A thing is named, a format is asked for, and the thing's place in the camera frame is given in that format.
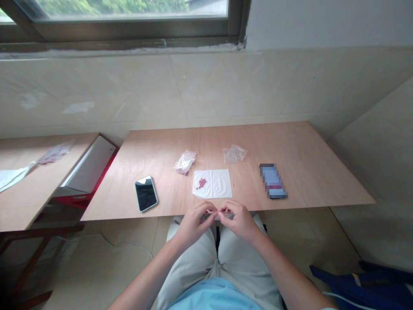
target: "phone screen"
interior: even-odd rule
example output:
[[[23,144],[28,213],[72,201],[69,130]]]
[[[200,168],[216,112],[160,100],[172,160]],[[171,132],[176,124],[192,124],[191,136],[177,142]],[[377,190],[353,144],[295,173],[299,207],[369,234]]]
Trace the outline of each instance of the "phone screen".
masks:
[[[135,183],[136,194],[138,195],[139,210],[145,211],[158,203],[155,186],[151,176],[140,179]]]

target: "smartphone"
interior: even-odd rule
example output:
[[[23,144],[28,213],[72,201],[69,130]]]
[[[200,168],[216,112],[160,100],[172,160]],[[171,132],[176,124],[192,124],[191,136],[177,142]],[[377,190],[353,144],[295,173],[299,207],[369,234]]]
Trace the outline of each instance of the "smartphone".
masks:
[[[274,164],[260,164],[262,180],[271,199],[287,198],[287,192]]]
[[[151,176],[144,177],[135,182],[138,196],[139,211],[144,212],[158,204],[154,180]]]

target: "khaki pants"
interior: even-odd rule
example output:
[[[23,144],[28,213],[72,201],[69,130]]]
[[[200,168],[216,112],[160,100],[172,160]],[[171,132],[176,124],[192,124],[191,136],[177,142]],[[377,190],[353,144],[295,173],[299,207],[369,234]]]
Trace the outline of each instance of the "khaki pants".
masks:
[[[258,214],[252,214],[265,233]],[[174,217],[167,241],[179,228],[182,216]],[[262,309],[282,309],[280,293],[258,252],[221,225],[218,254],[215,223],[174,263],[157,300],[157,309],[170,306],[185,290],[201,280],[220,277],[231,282]]]

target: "white cable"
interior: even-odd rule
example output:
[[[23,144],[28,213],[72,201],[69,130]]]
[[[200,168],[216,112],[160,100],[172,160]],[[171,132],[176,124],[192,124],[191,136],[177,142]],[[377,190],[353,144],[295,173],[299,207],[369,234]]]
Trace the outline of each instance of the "white cable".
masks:
[[[364,310],[376,310],[376,309],[374,309],[374,308],[369,308],[369,307],[365,307],[365,306],[356,304],[356,303],[354,303],[354,302],[352,302],[352,301],[350,301],[350,300],[348,300],[348,299],[346,299],[346,298],[344,298],[344,297],[342,297],[342,296],[340,296],[340,295],[334,294],[334,293],[328,293],[328,292],[322,292],[322,293],[323,293],[324,295],[334,296],[334,297],[340,298],[340,299],[342,299],[342,300],[344,300],[344,301],[347,301],[349,304],[352,304],[353,306],[358,307],[358,308],[360,308],[360,309],[364,309]]]
[[[73,239],[66,239],[66,238],[63,238],[63,237],[61,237],[61,236],[55,236],[55,237],[56,237],[56,238],[59,238],[59,239],[61,239],[61,240],[65,240],[65,241],[76,241],[76,240],[79,240],[79,239],[82,239],[82,238],[92,237],[92,236],[101,236],[101,237],[103,238],[103,240],[105,240],[105,241],[106,241],[108,244],[110,244],[112,247],[118,247],[118,246],[124,245],[124,244],[137,245],[137,246],[141,247],[142,249],[144,249],[144,250],[146,251],[146,253],[149,254],[149,256],[151,257],[151,259],[154,258],[154,257],[152,256],[152,253],[151,253],[147,248],[145,248],[143,245],[140,245],[140,244],[137,243],[137,242],[126,241],[126,242],[121,242],[121,243],[118,243],[118,244],[115,244],[115,245],[114,245],[112,242],[110,242],[110,241],[109,241],[104,235],[102,235],[101,233],[84,235],[84,236],[77,237],[77,238],[73,238]]]

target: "window frame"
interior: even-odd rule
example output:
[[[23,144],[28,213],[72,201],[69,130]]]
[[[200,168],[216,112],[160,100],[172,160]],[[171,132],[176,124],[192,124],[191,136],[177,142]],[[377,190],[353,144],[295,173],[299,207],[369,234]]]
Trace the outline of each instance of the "window frame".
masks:
[[[31,14],[42,14],[35,0],[25,2],[30,8],[37,6],[30,9]],[[0,0],[1,9],[15,22],[0,24],[0,47],[7,52],[38,52],[49,49],[129,50],[242,44],[250,3],[251,0],[228,0],[226,18],[37,22],[13,0]]]

